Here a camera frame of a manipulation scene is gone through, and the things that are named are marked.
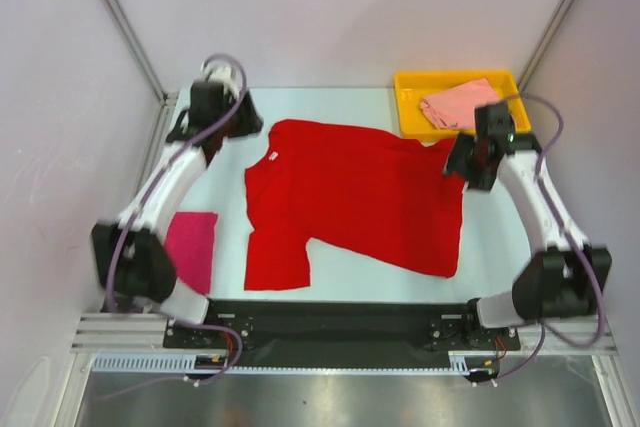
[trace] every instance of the plastic container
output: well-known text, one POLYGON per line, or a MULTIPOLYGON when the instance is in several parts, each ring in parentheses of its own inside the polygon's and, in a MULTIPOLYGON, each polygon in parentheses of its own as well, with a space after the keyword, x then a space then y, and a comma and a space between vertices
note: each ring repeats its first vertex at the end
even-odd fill
MULTIPOLYGON (((429 94, 447 90, 471 80, 487 79, 501 98, 518 93, 515 80, 507 70, 469 70, 458 72, 399 72, 394 77, 400 132, 408 139, 422 142, 455 137, 460 130, 437 129, 422 113, 420 100, 429 94)), ((529 132, 531 122, 521 99, 508 101, 516 132, 529 132)), ((473 133, 475 130, 463 130, 473 133)))

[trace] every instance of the magenta cloth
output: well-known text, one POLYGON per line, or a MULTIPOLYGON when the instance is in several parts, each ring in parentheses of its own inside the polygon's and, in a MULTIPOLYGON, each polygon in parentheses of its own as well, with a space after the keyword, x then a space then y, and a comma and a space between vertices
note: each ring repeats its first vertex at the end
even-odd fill
POLYGON ((178 212, 164 243, 178 278, 202 295, 211 291, 217 220, 213 212, 178 212))
POLYGON ((420 108, 438 129, 475 128, 475 110, 500 101, 487 79, 472 80, 452 89, 425 96, 420 108))

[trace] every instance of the metal frame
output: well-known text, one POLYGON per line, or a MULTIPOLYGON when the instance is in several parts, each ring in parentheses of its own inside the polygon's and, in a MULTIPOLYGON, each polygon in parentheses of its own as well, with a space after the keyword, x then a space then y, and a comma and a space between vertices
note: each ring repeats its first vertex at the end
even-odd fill
MULTIPOLYGON (((110 16, 118 30, 123 35, 132 57, 141 69, 146 83, 160 102, 160 110, 155 119, 154 133, 149 142, 146 160, 141 167, 137 187, 148 177, 157 161, 159 146, 166 135, 171 114, 175 108, 177 94, 165 93, 162 84, 155 73, 153 65, 146 54, 140 39, 131 26, 118 0, 103 0, 110 16)), ((554 11, 545 31, 534 49, 527 66, 519 78, 519 88, 526 89, 533 73, 549 48, 555 33, 561 27, 564 19, 574 5, 575 0, 561 0, 554 11)), ((595 321, 586 319, 565 322, 560 325, 561 330, 574 336, 577 340, 586 339, 594 330, 595 321)), ((94 360, 103 353, 127 352, 143 355, 162 355, 167 349, 162 346, 166 327, 166 319, 153 314, 136 314, 126 318, 111 314, 86 314, 82 317, 66 366, 66 375, 59 394, 57 407, 54 409, 48 425, 52 427, 69 427, 75 425, 82 406, 82 398, 87 386, 94 360)), ((539 328, 525 327, 518 330, 522 350, 510 352, 510 356, 528 355, 528 352, 539 340, 539 328)), ((195 351, 171 350, 172 353, 190 354, 195 351)), ((460 356, 489 355, 492 352, 465 351, 456 352, 460 356)), ((590 355, 593 359, 600 387, 604 395, 607 408, 614 426, 638 425, 638 413, 633 401, 629 398, 629 389, 623 378, 620 359, 617 355, 615 343, 611 333, 607 331, 603 340, 589 350, 576 350, 566 346, 553 336, 548 336, 541 355, 590 355)), ((283 373, 273 369, 245 369, 249 373, 283 373)), ((349 371, 327 369, 290 369, 287 373, 316 373, 316 374, 345 374, 349 371)), ((390 374, 393 371, 375 371, 376 375, 390 374)))

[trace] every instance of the white table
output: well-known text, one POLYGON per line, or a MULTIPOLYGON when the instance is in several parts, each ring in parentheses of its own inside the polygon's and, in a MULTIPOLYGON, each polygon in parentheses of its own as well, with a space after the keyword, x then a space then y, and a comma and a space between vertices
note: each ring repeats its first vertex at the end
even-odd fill
MULTIPOLYGON (((244 171, 260 160, 271 126, 287 118, 361 125, 398 132, 390 89, 252 89, 264 119, 260 135, 227 140, 207 172, 193 185, 181 211, 215 212, 211 298, 272 301, 458 303, 509 290, 529 259, 529 244, 505 188, 465 192, 458 272, 451 279, 410 272, 312 239, 307 244, 311 286, 289 291, 245 291, 247 218, 244 171)), ((174 120, 189 103, 180 93, 174 120)))

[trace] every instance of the yellow tray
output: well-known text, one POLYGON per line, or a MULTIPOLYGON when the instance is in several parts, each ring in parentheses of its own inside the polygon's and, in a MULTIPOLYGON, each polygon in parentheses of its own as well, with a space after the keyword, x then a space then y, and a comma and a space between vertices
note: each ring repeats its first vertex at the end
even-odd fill
MULTIPOLYGON (((470 80, 487 79, 502 98, 518 93, 511 72, 507 70, 468 70, 459 72, 399 72, 394 77, 400 132, 403 137, 434 142, 458 135, 459 130, 436 129, 420 110, 425 95, 450 89, 470 80)), ((531 123, 521 99, 508 101, 516 132, 529 132, 531 123)), ((475 130, 463 132, 475 134, 475 130)))

